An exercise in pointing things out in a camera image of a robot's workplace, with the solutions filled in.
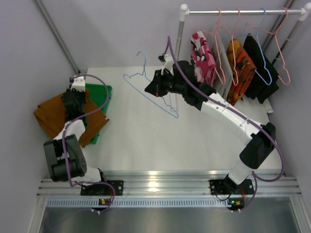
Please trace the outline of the brown trousers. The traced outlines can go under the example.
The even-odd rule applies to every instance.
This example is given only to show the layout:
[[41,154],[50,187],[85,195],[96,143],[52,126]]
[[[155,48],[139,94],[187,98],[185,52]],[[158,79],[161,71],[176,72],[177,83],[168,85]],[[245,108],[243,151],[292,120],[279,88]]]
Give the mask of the brown trousers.
[[34,111],[39,125],[51,138],[55,138],[65,125],[65,107],[61,101],[62,93],[39,104]]

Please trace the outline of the pink camouflage trousers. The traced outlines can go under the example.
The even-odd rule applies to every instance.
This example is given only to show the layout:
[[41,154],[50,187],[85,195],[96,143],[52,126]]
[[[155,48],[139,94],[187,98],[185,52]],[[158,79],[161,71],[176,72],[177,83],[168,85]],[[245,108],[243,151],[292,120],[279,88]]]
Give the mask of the pink camouflage trousers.
[[191,37],[190,62],[194,66],[197,81],[213,86],[216,78],[216,62],[202,31],[194,33]]

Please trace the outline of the grey trousers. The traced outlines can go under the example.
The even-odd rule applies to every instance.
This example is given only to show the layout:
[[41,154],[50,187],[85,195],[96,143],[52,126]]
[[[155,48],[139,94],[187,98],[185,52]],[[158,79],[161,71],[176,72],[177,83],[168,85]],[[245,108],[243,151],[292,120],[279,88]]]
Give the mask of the grey trousers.
[[[226,54],[226,50],[224,48],[224,45],[222,43],[221,38],[218,35],[218,44],[219,44],[219,50],[220,50],[220,54],[221,54],[221,61],[222,61],[222,69],[225,72],[225,76],[226,76],[226,83],[225,85],[222,85],[217,74],[215,76],[215,81],[213,84],[213,88],[222,96],[222,98],[224,98],[225,100],[227,99],[231,84],[232,84],[232,78],[233,78],[233,72]],[[220,76],[222,76],[221,71],[218,68],[219,65],[219,61],[218,61],[218,56],[217,56],[217,51],[216,51],[216,47],[215,47],[215,43],[213,44],[212,48],[211,48],[211,52],[212,55],[214,56],[215,59],[215,63],[216,63],[216,68],[220,74]]]

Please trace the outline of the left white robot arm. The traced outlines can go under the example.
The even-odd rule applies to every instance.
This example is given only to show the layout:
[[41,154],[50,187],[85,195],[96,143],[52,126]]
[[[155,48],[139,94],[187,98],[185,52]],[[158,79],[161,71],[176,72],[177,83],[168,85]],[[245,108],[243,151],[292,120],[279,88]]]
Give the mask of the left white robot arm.
[[67,89],[61,96],[65,107],[65,125],[52,140],[44,143],[50,178],[70,185],[93,185],[106,182],[104,172],[88,166],[79,139],[88,127],[85,116],[86,92]]

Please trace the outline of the light blue wire hanger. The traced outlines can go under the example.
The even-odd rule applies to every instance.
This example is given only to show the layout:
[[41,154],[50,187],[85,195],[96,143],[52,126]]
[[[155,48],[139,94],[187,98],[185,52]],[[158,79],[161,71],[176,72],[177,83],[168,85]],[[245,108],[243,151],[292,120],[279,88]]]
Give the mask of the light blue wire hanger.
[[151,78],[147,74],[147,56],[143,51],[138,51],[136,56],[141,56],[143,58],[142,68],[140,71],[132,74],[123,74],[123,79],[128,83],[135,91],[142,95],[146,100],[155,105],[157,108],[165,112],[166,114],[172,116],[175,119],[179,118],[179,112],[177,107],[172,103],[171,97],[167,99],[166,97],[157,98],[147,93],[143,87],[138,87],[138,81],[145,81],[144,84],[150,84]]

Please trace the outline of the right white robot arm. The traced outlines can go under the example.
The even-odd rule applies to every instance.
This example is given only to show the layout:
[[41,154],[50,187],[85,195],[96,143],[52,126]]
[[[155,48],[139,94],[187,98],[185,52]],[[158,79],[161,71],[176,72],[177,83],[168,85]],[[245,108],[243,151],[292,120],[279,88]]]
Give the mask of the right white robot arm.
[[272,123],[251,123],[213,87],[199,82],[193,65],[187,61],[179,61],[173,65],[172,71],[167,68],[156,70],[145,92],[155,97],[163,97],[168,93],[179,94],[187,104],[218,120],[240,139],[245,147],[223,182],[223,186],[231,193],[240,188],[245,179],[275,149],[275,126]]

